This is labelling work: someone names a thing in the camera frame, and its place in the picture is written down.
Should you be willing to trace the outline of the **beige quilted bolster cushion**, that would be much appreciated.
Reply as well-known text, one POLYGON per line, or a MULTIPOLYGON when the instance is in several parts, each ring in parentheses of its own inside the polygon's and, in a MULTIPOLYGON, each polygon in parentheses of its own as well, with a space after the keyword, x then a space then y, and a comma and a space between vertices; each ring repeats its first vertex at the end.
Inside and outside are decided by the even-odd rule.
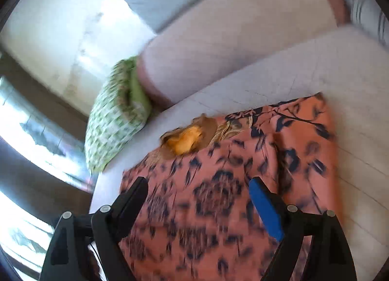
POLYGON ((201 0, 146 45, 136 74, 156 104, 170 107, 348 21, 345 0, 201 0))

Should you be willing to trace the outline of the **green white patterned pillow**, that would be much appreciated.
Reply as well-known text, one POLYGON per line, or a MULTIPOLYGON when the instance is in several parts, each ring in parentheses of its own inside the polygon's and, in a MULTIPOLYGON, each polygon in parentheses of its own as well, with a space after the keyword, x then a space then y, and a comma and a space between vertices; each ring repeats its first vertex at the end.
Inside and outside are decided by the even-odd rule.
POLYGON ((84 151, 92 174, 104 171, 152 112, 137 77, 137 61, 138 57, 123 59, 112 68, 89 114, 84 151))

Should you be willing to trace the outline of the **orange black floral garment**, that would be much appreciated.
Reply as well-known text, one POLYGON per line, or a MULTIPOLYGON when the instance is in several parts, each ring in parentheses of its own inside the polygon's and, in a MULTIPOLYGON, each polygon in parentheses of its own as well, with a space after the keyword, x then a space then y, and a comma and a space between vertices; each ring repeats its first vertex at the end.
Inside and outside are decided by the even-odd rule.
POLYGON ((278 246, 249 197, 258 176, 304 212, 339 211, 336 137, 315 94, 225 117, 199 117, 206 145, 167 157, 161 148, 126 170, 148 196, 120 249, 137 280, 260 280, 278 246))

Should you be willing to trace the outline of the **grey striped pillow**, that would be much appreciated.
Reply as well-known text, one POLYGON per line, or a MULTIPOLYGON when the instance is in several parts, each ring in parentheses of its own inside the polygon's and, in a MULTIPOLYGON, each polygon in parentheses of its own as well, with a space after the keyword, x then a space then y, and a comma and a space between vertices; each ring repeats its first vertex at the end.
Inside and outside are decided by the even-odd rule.
POLYGON ((388 50, 389 22, 376 0, 353 0, 351 22, 388 50))

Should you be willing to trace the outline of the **dark wooden glass door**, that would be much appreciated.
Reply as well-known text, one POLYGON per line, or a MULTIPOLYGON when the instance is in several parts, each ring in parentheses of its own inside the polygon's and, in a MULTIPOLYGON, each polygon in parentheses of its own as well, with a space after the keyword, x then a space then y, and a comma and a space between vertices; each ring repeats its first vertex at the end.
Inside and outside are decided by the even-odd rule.
POLYGON ((90 208, 96 179, 86 168, 86 121, 1 53, 1 245, 30 276, 60 215, 90 208))

